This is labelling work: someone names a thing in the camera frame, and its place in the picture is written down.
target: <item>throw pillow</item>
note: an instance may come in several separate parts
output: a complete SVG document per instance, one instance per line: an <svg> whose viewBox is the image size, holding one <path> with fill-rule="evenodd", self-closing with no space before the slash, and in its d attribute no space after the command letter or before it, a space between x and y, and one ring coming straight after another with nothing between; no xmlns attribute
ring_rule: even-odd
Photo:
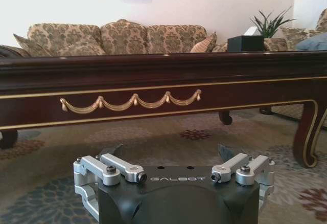
<svg viewBox="0 0 327 224"><path fill-rule="evenodd" d="M287 51L287 44L284 38L265 38L264 39L265 51L279 52Z"/></svg>
<svg viewBox="0 0 327 224"><path fill-rule="evenodd" d="M323 12L321 13L316 30L327 32L327 9L323 10Z"/></svg>
<svg viewBox="0 0 327 224"><path fill-rule="evenodd" d="M14 34L18 44L31 55L31 57L50 57L51 54L40 44L33 40L23 38Z"/></svg>
<svg viewBox="0 0 327 224"><path fill-rule="evenodd" d="M93 38L80 40L66 48L58 50L59 56L93 56L106 55L99 43Z"/></svg>
<svg viewBox="0 0 327 224"><path fill-rule="evenodd" d="M228 42L224 42L221 44L217 44L214 49L213 53L224 53L227 52Z"/></svg>
<svg viewBox="0 0 327 224"><path fill-rule="evenodd" d="M217 42L217 35L214 32L208 36L205 40L195 44L191 49L191 53L208 53L213 50Z"/></svg>
<svg viewBox="0 0 327 224"><path fill-rule="evenodd" d="M289 51L296 51L296 45L309 37L321 34L321 31L303 28L281 27Z"/></svg>
<svg viewBox="0 0 327 224"><path fill-rule="evenodd" d="M301 41L296 45L296 49L299 51L327 50L327 32Z"/></svg>

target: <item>floral carpet pattern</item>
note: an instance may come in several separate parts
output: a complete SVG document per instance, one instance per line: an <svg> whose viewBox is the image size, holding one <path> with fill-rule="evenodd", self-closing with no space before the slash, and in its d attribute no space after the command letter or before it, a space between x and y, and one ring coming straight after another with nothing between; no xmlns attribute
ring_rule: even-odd
<svg viewBox="0 0 327 224"><path fill-rule="evenodd" d="M218 144L267 155L276 162L275 190L259 223L327 223L327 131L317 143L318 165L303 169L292 155L296 122L257 110L231 115L230 126L212 113L22 130L19 141L36 149L0 160L0 223L97 223L74 193L72 163L121 144L116 155L141 165L220 164Z"/></svg>

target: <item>white wall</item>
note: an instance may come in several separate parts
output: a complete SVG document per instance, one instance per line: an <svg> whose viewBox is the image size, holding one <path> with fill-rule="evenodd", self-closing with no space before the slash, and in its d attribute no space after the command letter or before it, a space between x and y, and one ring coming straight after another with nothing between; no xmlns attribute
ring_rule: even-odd
<svg viewBox="0 0 327 224"><path fill-rule="evenodd" d="M321 12L327 8L327 0L295 0L294 27L315 29Z"/></svg>
<svg viewBox="0 0 327 224"><path fill-rule="evenodd" d="M26 37L35 23L95 24L120 18L143 25L200 24L217 31L218 42L243 34L261 9L276 13L294 0L0 0L0 44L16 46L12 33Z"/></svg>

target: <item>logo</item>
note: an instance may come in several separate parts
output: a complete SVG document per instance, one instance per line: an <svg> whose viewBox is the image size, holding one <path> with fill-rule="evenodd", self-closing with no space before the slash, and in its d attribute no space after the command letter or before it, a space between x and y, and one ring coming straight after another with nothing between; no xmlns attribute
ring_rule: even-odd
<svg viewBox="0 0 327 224"><path fill-rule="evenodd" d="M152 177L150 178L151 181L154 182L161 182L161 181L168 181L168 182L195 182L195 181L204 181L206 177L178 177L178 178L167 178L167 177Z"/></svg>

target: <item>blue pillow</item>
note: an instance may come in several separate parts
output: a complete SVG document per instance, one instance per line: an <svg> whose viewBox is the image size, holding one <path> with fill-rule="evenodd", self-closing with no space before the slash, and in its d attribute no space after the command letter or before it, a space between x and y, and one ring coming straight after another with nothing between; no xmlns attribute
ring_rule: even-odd
<svg viewBox="0 0 327 224"><path fill-rule="evenodd" d="M299 42L296 49L298 51L327 50L327 32Z"/></svg>

